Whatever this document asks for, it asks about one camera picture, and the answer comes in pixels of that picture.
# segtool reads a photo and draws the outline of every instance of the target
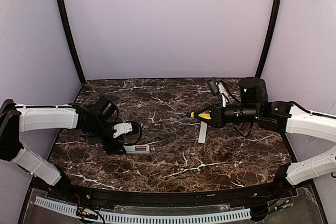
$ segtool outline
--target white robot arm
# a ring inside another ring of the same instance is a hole
[[[290,109],[286,133],[303,134],[336,143],[336,116],[310,111],[307,113],[297,106]],[[336,172],[336,146],[302,162],[288,166],[286,179],[291,185],[307,179]]]
[[[55,186],[65,175],[21,143],[19,133],[43,129],[82,129],[100,137],[108,154],[133,153],[136,151],[136,145],[133,144],[136,143],[123,144],[120,140],[124,134],[140,132],[139,140],[141,127],[135,122],[108,123],[108,118],[117,109],[104,97],[86,107],[77,104],[30,106],[6,100],[0,109],[0,159],[14,162],[47,184]]]
[[[213,95],[221,94],[219,83],[224,82],[213,77],[208,80]],[[336,116],[309,111],[296,102],[269,102],[263,79],[247,77],[240,79],[238,84],[241,101],[237,101],[226,87],[226,95],[229,94],[237,103],[212,104],[186,115],[213,127],[224,127],[229,123],[258,123],[260,128],[281,134],[304,134],[336,143]],[[336,172],[336,146],[308,160],[281,166],[274,184],[287,188],[333,172]]]

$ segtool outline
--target brown marble table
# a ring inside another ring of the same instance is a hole
[[[235,95],[237,81],[225,79]],[[199,144],[200,123],[176,113],[218,102],[205,79],[88,81],[76,102],[94,103],[102,95],[119,107],[120,121],[141,123],[139,143],[150,145],[151,154],[107,155],[98,138],[63,130],[50,161],[75,185],[146,192],[230,189],[271,182],[278,167],[290,162],[281,136],[257,126],[247,138],[232,125],[208,127],[206,143]]]

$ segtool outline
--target wall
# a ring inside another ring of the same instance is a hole
[[[0,101],[64,104],[80,88],[56,0],[0,0]],[[21,135],[47,157],[56,131]],[[0,162],[0,223],[17,223],[31,179],[13,163]]]
[[[336,114],[336,0],[281,0],[265,71],[271,100],[294,100],[304,107]],[[335,143],[289,135],[298,160]],[[336,181],[315,180],[330,224],[336,223]]]
[[[254,75],[273,0],[66,0],[87,79]]]

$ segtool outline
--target black frame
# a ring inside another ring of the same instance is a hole
[[[72,37],[69,20],[68,20],[66,8],[65,8],[65,2],[64,0],[57,0],[57,3],[58,3],[58,8],[59,8],[64,32],[67,38],[67,43],[68,43],[68,46],[71,52],[72,60],[75,65],[78,78],[83,87],[83,85],[86,83],[86,79],[85,79],[83,69],[81,67],[80,60],[79,60],[79,57],[76,51],[74,39]],[[275,24],[277,20],[279,6],[280,6],[280,0],[274,0],[263,51],[261,53],[258,68],[255,74],[255,76],[258,78],[261,77],[261,74],[265,66],[265,62],[266,62],[268,51],[270,48],[272,36],[274,33],[274,28],[275,28]],[[291,156],[292,162],[297,162],[297,159],[294,155],[294,152],[291,148],[291,145],[288,141],[287,136],[285,134],[281,136]],[[310,185],[312,187],[317,203],[319,205],[319,209],[322,215],[323,222],[328,223],[320,197],[318,195],[318,192],[316,190],[313,180],[311,179],[311,180],[305,181],[296,187],[302,187],[306,185]],[[235,188],[235,189],[218,190],[218,191],[206,191],[206,192],[200,192],[200,193],[133,193],[133,192],[125,192],[125,191],[94,189],[94,188],[88,188],[88,187],[82,187],[82,186],[72,186],[72,187],[78,192],[81,198],[82,204],[87,205],[94,209],[113,208],[114,205],[126,205],[126,206],[127,205],[128,206],[146,205],[146,206],[156,206],[156,207],[206,206],[206,205],[222,204],[223,202],[230,203],[231,207],[238,207],[238,206],[244,205],[246,208],[264,208],[265,206],[267,206],[267,202],[269,200],[277,199],[277,197],[275,196],[273,198],[267,198],[267,199],[252,198],[254,193],[262,195],[265,192],[270,191],[272,188],[272,183],[244,187],[244,188]],[[32,179],[29,185],[29,189],[27,191],[25,200],[24,200],[24,204],[23,204],[23,207],[20,213],[18,223],[23,222],[25,210],[28,205],[30,193],[32,192],[31,190],[33,188],[48,191],[49,187],[39,178]],[[48,196],[53,197],[53,198],[59,198],[53,191],[49,191]]]
[[[66,8],[65,8],[64,0],[57,0],[57,4],[58,4],[58,9],[59,9],[59,15],[61,17],[62,24],[63,24],[65,37],[67,38],[68,47],[69,47],[69,50],[70,50],[70,53],[71,53],[72,60],[74,62],[73,64],[75,65],[76,72],[77,72],[78,78],[80,80],[80,83],[82,85],[84,85],[85,82],[86,82],[86,79],[85,79],[85,76],[84,76],[82,66],[81,66],[80,61],[79,61],[79,57],[78,57],[78,54],[77,54],[74,38],[73,38],[72,33],[71,33],[69,19],[68,19],[67,11],[66,11]]]
[[[267,28],[266,38],[264,42],[263,51],[261,52],[258,68],[256,71],[255,77],[260,78],[263,73],[264,66],[266,63],[269,47],[272,42],[273,32],[275,28],[275,24],[277,22],[278,12],[279,12],[280,0],[273,0],[273,6],[271,11],[271,17],[269,19],[269,24]]]
[[[78,75],[78,78],[81,84],[84,85],[86,82],[86,79],[84,76],[82,66],[80,64],[78,53],[76,51],[74,38],[71,33],[71,28],[70,28],[70,23],[69,23],[69,19],[68,19],[66,7],[65,7],[65,2],[64,0],[57,0],[57,4],[58,4],[58,9],[59,9],[59,14],[62,20],[62,24],[63,24],[64,33],[67,38],[69,50],[71,53],[71,57],[74,62],[73,64],[75,65],[76,72],[77,72],[77,75]],[[274,28],[275,28],[277,17],[278,17],[279,6],[280,6],[280,0],[273,0],[272,11],[271,11],[271,16],[270,16],[270,20],[269,20],[269,24],[267,28],[266,38],[265,38],[263,50],[260,55],[258,68],[255,74],[255,77],[258,77],[258,78],[260,78],[261,74],[263,73],[263,69],[265,66],[265,62],[267,59],[268,51],[269,51],[273,33],[274,33]]]

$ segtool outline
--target black metal rod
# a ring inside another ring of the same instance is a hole
[[[82,69],[82,66],[80,65],[79,57],[76,51],[74,39],[72,37],[71,29],[70,29],[70,24],[69,24],[69,19],[67,15],[67,11],[65,8],[64,0],[57,0],[58,4],[58,9],[59,9],[59,14],[61,16],[62,24],[63,24],[63,29],[65,33],[65,37],[67,38],[69,50],[71,53],[71,57],[73,60],[73,64],[75,65],[75,69],[77,71],[78,78],[83,85],[86,82],[84,72]]]
[[[280,0],[273,0],[272,12],[271,12],[271,17],[269,19],[265,43],[264,43],[263,51],[261,52],[257,72],[255,75],[258,78],[260,78],[261,74],[263,73],[263,69],[264,69],[265,62],[266,62],[267,55],[268,55],[268,50],[271,45],[273,32],[274,32],[275,24],[276,24],[277,17],[278,17],[279,6],[280,6]]]

